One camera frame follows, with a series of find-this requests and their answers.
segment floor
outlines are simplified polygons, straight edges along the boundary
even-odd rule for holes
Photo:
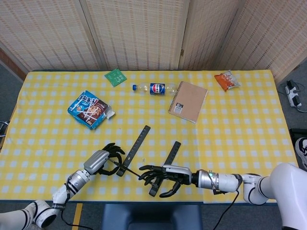
[[[302,110],[307,111],[307,61],[298,66],[285,80],[292,79],[299,85],[298,92],[302,102]],[[291,108],[284,94],[284,82],[277,86],[282,104],[284,116],[288,128],[307,128],[307,114],[300,113]],[[18,92],[22,86],[21,81],[16,79],[4,67],[0,66],[0,120],[8,120],[16,104]],[[22,209],[27,203],[1,202],[0,213]],[[68,203],[64,212],[64,218],[68,222],[73,222],[76,210],[76,203]],[[226,205],[202,205],[203,229],[212,229],[219,216],[226,209]],[[104,204],[86,203],[83,204],[80,224],[89,226],[95,230],[100,229],[101,218],[104,210]],[[281,216],[276,205],[249,206],[234,205],[225,214],[219,227],[219,230],[280,230],[282,226]],[[47,230],[70,230],[71,227],[57,218],[56,221]]]

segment table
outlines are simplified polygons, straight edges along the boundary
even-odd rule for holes
[[[281,162],[296,164],[271,71],[233,71],[241,87],[227,92],[214,79],[221,72],[123,71],[127,80],[115,88],[104,77],[107,72],[30,72],[0,152],[0,199],[50,200],[66,178],[107,143],[116,142],[128,153],[145,125],[151,130],[130,165],[139,173],[145,164],[162,165],[176,140],[182,145],[173,164],[192,171],[269,175]],[[180,81],[209,90],[196,124],[167,112],[171,96],[132,91],[132,85],[141,82]],[[116,112],[96,130],[67,113],[84,90]],[[164,181],[159,193],[172,184]],[[97,175],[73,200],[222,203],[235,195],[183,185],[176,195],[160,199],[148,195],[149,190],[129,172],[123,177]]]

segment pepsi label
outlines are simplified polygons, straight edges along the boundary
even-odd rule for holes
[[[165,94],[165,84],[150,83],[150,94]]]

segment power strip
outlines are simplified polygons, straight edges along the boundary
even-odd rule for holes
[[[291,107],[301,107],[302,103],[299,100],[298,94],[296,92],[295,83],[293,80],[288,80],[286,86],[284,87],[288,100]]]

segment notebook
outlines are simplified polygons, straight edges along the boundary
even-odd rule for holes
[[[182,81],[168,112],[196,123],[208,90]]]

